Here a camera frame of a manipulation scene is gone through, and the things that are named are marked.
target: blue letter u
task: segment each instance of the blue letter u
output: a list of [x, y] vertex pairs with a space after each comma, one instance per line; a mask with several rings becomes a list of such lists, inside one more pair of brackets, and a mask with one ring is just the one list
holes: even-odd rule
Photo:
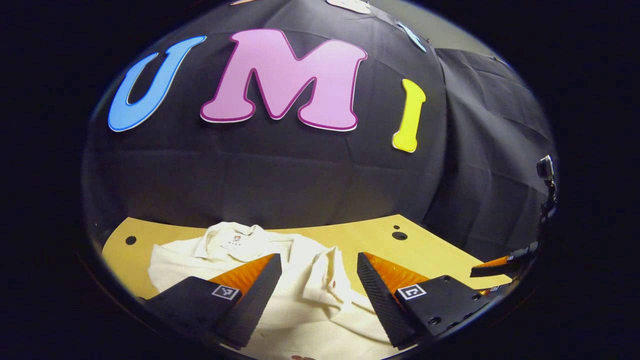
[[175, 72], [182, 63], [189, 50], [203, 42], [207, 37], [195, 37], [179, 42], [166, 50], [167, 57], [160, 66], [149, 90], [135, 104], [129, 104], [129, 92], [136, 82], [140, 72], [153, 60], [158, 53], [151, 54], [133, 65], [122, 81], [116, 92], [111, 108], [109, 109], [109, 127], [113, 131], [125, 131], [132, 129], [145, 121], [160, 105], [169, 86], [173, 81]]

